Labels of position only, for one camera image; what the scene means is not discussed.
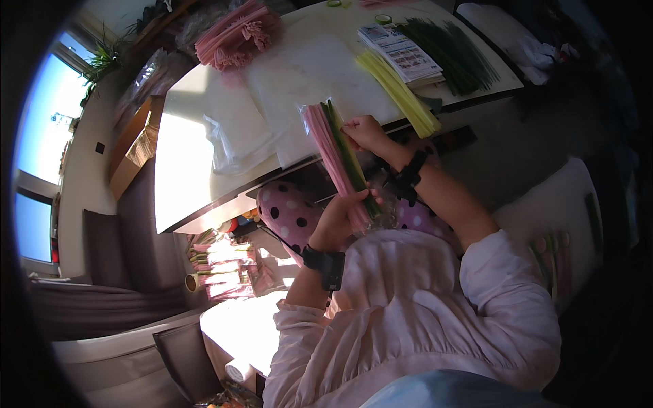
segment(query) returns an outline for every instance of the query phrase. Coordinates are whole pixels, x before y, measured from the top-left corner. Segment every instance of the chair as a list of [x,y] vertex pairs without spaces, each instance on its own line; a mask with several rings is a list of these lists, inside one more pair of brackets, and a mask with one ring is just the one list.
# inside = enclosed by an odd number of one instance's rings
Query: chair
[[224,391],[206,354],[199,322],[152,334],[163,363],[191,403]]

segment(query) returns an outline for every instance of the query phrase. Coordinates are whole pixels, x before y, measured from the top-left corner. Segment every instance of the left hand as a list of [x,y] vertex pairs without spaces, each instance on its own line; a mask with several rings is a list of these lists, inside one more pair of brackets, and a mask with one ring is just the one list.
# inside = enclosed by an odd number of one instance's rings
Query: left hand
[[347,237],[353,234],[347,212],[370,193],[379,205],[383,204],[383,199],[378,197],[377,189],[365,189],[345,197],[336,195],[332,198],[317,222],[317,227],[309,238],[308,245],[320,252],[339,252]]

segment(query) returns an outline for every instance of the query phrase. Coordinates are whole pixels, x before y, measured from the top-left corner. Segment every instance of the black wristband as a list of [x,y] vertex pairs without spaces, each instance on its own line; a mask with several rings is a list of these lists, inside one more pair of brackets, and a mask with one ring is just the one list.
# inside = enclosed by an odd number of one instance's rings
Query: black wristband
[[417,200],[415,186],[422,180],[419,176],[419,170],[426,162],[427,157],[425,151],[418,149],[410,163],[404,166],[396,176],[388,176],[383,186],[389,188],[397,197],[404,198],[414,204]]
[[340,290],[345,268],[344,252],[320,252],[307,245],[302,251],[302,258],[307,268],[322,275],[323,290]]

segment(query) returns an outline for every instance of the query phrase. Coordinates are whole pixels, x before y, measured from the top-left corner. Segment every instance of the sleeve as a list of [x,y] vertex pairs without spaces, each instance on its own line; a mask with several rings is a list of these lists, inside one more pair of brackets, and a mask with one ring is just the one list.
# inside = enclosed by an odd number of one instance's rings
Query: sleeve
[[460,285],[494,351],[517,367],[516,383],[542,389],[560,364],[558,318],[550,295],[506,231],[470,245],[460,265]]
[[274,322],[279,349],[272,357],[270,375],[263,390],[264,407],[294,407],[297,389],[311,355],[331,322],[324,311],[312,307],[279,304]]

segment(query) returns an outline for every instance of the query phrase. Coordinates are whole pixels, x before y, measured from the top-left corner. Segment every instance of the smartwatch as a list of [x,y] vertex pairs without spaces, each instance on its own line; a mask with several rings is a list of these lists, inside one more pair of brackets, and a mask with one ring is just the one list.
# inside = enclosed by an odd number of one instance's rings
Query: smartwatch
[[345,268],[344,252],[320,252],[307,245],[302,252],[302,258],[307,268],[322,275],[322,289],[340,290],[342,271]]

